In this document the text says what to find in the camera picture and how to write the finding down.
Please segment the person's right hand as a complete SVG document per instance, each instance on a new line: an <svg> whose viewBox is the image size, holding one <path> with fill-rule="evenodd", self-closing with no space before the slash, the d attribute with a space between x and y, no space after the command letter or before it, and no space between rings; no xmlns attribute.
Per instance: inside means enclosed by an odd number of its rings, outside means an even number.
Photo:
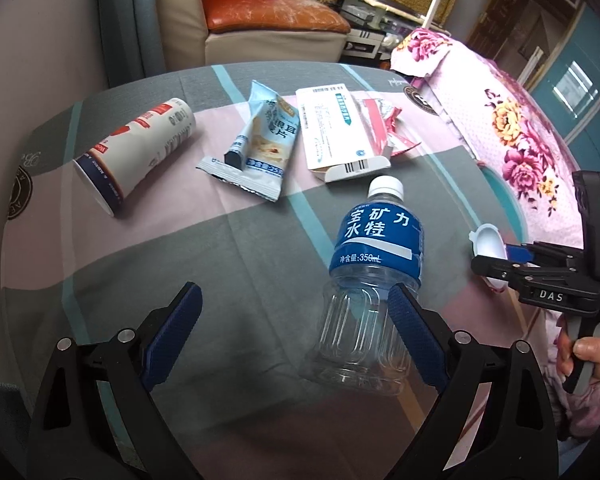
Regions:
<svg viewBox="0 0 600 480"><path fill-rule="evenodd" d="M569 377L572 373L573 359L594 364L591 384L600 382L600 337L585 337L572 342L567 334L566 316L558 318L560 333L555 340L557 347L556 370L561 378Z"/></svg>

